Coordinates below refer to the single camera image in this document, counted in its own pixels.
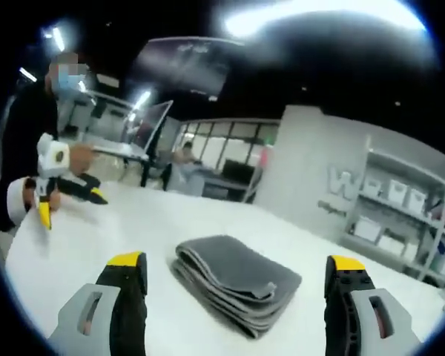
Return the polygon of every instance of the person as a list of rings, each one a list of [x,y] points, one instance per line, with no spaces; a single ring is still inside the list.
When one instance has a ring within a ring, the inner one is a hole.
[[[56,101],[78,93],[79,82],[87,70],[87,66],[79,64],[76,53],[61,53],[50,63],[45,78],[23,88],[10,106],[1,138],[0,231],[19,225],[27,210],[34,206],[33,177],[38,175],[36,145],[44,134],[58,139]],[[91,146],[59,144],[73,174],[89,169],[93,160]],[[50,198],[51,209],[59,208],[59,192],[55,190]]]
[[[176,164],[195,163],[198,160],[193,155],[193,143],[185,142],[183,147],[173,153],[173,162]]]

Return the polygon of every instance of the desk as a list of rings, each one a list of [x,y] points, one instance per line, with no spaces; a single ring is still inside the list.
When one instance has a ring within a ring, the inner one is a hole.
[[[143,151],[143,149],[134,144],[128,144],[124,142],[114,142],[108,139],[103,139],[102,137],[86,134],[82,141],[75,139],[59,139],[60,142],[64,143],[75,143],[83,142],[94,146],[96,152],[102,154],[108,154],[110,156],[115,156],[130,161],[147,162],[148,155]]]
[[[142,165],[140,186],[145,187],[148,178],[148,172],[150,171],[150,160],[148,155],[141,147],[135,144],[109,141],[108,139],[103,139],[102,137],[91,135],[89,133],[84,136],[83,140],[59,138],[59,141],[67,144],[73,144],[76,142],[91,144],[94,146],[94,150],[97,153],[122,158],[125,163],[125,169],[127,169],[126,161],[135,161],[140,163]]]
[[[211,191],[224,191],[223,200],[230,200],[233,202],[242,202],[248,185],[235,182],[227,179],[212,171],[201,171],[200,174],[204,179],[204,186],[202,187],[202,197],[214,197]]]
[[[62,198],[45,234],[35,210],[16,233],[6,271],[17,298],[38,330],[49,337],[58,311],[85,283],[95,283],[115,254],[148,256],[149,355],[324,355],[326,257],[358,258],[378,288],[388,289],[412,315],[425,340],[442,315],[438,290],[320,239],[253,205],[188,197],[115,182],[102,184],[109,205]],[[303,277],[274,328],[248,340],[211,316],[172,275],[175,246],[187,239],[229,234]]]

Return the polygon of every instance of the hand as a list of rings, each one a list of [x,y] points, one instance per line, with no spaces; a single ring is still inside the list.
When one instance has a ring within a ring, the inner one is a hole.
[[[79,176],[89,170],[90,164],[94,161],[95,153],[92,146],[83,143],[76,143],[69,148],[69,169]]]
[[[35,204],[35,189],[34,188],[26,188],[23,190],[23,201],[25,204],[28,204],[31,207],[34,207]],[[59,193],[58,189],[55,189],[51,192],[50,195],[50,210],[57,211],[61,206],[61,193]]]

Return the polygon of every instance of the white storage bin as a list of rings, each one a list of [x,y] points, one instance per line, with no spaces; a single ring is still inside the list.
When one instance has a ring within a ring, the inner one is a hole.
[[[395,179],[389,181],[389,189],[387,190],[387,199],[399,205],[403,205],[406,199],[407,185]]]
[[[415,256],[417,256],[418,241],[408,241],[406,249],[403,252],[403,258],[409,262],[414,262]]]
[[[379,179],[366,177],[363,184],[363,192],[377,197],[380,193],[382,183]]]
[[[436,271],[437,273],[445,276],[445,254],[439,254],[437,252],[430,268],[433,271]]]
[[[406,208],[414,213],[422,214],[426,199],[427,195],[425,193],[411,188],[407,196]]]
[[[367,217],[359,217],[355,226],[355,235],[369,240],[372,243],[378,239],[381,226]]]
[[[401,256],[404,248],[406,247],[403,242],[387,235],[382,235],[380,237],[378,246],[391,254],[395,254],[396,256]]]

